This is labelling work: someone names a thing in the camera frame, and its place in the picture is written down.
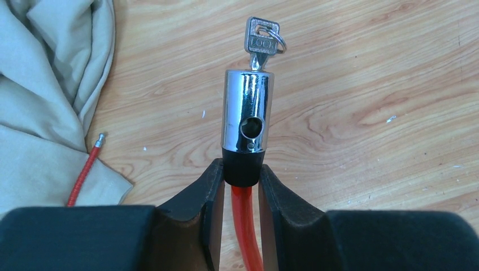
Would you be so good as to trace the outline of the red cable lock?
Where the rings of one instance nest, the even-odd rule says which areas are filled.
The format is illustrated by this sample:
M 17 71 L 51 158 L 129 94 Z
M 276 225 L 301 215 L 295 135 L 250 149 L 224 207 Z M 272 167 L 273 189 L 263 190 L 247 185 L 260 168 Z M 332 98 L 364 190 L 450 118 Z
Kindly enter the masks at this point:
M 247 270 L 264 270 L 254 227 L 252 188 L 259 182 L 267 148 L 267 126 L 274 76 L 227 70 L 225 73 L 221 148 L 224 180 L 231 186 L 238 245 Z

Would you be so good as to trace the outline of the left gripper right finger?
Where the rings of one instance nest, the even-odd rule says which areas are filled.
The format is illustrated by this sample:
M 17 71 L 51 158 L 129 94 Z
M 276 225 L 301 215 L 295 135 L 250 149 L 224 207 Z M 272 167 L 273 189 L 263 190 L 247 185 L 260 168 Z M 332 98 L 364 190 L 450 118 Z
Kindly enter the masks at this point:
M 259 207 L 265 270 L 478 269 L 478 236 L 451 212 L 323 212 L 267 165 Z

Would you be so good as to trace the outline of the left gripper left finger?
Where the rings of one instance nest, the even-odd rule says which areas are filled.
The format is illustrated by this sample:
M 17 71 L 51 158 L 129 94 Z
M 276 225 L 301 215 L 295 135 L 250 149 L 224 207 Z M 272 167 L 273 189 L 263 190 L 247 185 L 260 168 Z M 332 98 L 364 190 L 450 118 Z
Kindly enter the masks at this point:
M 223 161 L 159 206 L 23 207 L 1 220 L 2 270 L 218 270 Z

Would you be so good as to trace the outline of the silver key with ring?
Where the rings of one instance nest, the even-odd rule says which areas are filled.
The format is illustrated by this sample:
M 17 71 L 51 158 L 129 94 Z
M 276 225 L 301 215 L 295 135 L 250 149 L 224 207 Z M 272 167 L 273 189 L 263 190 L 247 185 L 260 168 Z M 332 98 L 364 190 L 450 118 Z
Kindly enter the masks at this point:
M 286 53 L 288 47 L 275 21 L 250 17 L 246 22 L 244 49 L 250 54 L 250 68 L 261 71 L 270 57 Z

